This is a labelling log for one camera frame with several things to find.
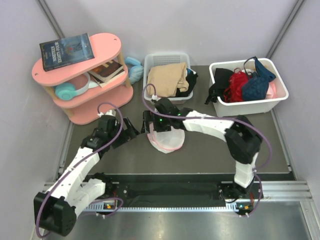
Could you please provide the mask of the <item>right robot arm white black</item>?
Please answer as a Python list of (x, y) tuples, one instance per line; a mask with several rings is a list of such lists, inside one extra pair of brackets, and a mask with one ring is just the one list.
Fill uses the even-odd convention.
[(175, 129), (202, 133), (224, 141), (235, 160), (235, 174), (233, 183), (220, 189), (220, 197), (232, 203), (251, 193), (262, 137), (245, 116), (220, 119), (187, 107), (179, 109), (168, 98), (155, 101), (154, 106), (154, 110), (142, 113), (142, 133), (169, 133)]

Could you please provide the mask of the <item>navy blue lace bra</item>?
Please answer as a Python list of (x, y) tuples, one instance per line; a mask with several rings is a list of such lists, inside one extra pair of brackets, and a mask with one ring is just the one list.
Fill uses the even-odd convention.
[(264, 100), (269, 89), (269, 83), (276, 79), (276, 75), (263, 66), (256, 56), (247, 59), (243, 67), (251, 59), (254, 60), (255, 71), (248, 74), (247, 70), (244, 70), (248, 81), (241, 87), (242, 99), (245, 102)]

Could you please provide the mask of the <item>pink bra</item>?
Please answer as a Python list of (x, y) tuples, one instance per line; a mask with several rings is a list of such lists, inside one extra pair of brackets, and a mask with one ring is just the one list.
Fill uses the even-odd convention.
[(277, 89), (274, 81), (271, 81), (268, 85), (268, 90), (265, 95), (265, 99), (276, 99), (278, 97), (277, 95)]

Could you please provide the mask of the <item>pink white mesh laundry bag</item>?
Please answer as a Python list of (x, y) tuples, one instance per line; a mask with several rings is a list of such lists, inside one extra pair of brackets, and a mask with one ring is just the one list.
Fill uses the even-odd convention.
[(185, 142), (185, 132), (181, 129), (171, 127), (170, 131), (157, 132), (152, 130), (147, 134), (151, 145), (164, 154), (179, 150)]

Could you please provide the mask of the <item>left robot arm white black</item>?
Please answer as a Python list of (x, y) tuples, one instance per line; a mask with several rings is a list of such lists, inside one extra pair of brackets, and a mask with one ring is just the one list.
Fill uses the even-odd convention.
[(103, 115), (92, 134), (85, 137), (75, 157), (59, 179), (33, 200), (36, 230), (67, 236), (79, 215), (98, 197), (109, 198), (114, 191), (111, 183), (91, 178), (83, 184), (89, 171), (110, 148), (117, 148), (139, 135), (131, 121)]

